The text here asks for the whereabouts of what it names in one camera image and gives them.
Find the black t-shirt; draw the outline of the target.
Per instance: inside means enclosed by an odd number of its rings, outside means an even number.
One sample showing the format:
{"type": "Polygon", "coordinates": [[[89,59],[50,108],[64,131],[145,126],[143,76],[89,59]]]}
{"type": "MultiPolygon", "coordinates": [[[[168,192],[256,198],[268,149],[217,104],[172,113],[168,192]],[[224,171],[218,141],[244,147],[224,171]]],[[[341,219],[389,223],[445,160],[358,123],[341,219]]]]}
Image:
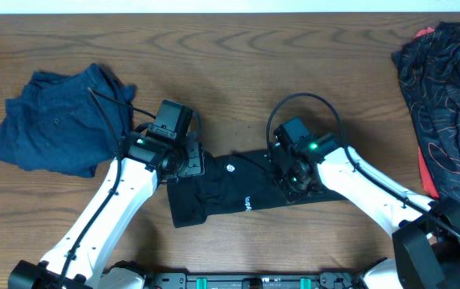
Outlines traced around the black t-shirt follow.
{"type": "Polygon", "coordinates": [[[204,223],[210,215],[233,214],[326,201],[344,197],[321,188],[296,201],[287,201],[274,183],[275,167],[265,149],[214,157],[205,153],[205,173],[167,186],[173,225],[204,223]]]}

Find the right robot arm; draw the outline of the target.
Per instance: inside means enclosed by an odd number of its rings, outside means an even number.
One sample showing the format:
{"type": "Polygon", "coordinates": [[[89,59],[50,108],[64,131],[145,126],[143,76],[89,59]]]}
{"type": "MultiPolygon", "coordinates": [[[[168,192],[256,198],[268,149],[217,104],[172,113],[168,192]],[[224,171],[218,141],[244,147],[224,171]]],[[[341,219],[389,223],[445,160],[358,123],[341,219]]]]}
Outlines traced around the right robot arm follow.
{"type": "Polygon", "coordinates": [[[270,157],[289,202],[322,189],[348,199],[393,242],[383,258],[334,288],[460,288],[460,204],[414,193],[364,161],[332,134],[312,135],[293,118],[274,130],[270,157]]]}

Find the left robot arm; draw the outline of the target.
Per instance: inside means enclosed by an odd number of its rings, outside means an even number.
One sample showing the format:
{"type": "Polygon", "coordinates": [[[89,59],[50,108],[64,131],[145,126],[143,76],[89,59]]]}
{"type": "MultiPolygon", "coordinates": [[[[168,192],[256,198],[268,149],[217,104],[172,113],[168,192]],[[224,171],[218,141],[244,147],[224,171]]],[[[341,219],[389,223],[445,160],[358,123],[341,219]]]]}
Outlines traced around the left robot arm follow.
{"type": "Polygon", "coordinates": [[[162,102],[151,124],[116,145],[101,187],[72,228],[37,264],[20,261],[10,288],[143,288],[146,275],[132,263],[105,266],[128,224],[162,183],[205,172],[204,151],[190,129],[193,109],[162,102]]]}

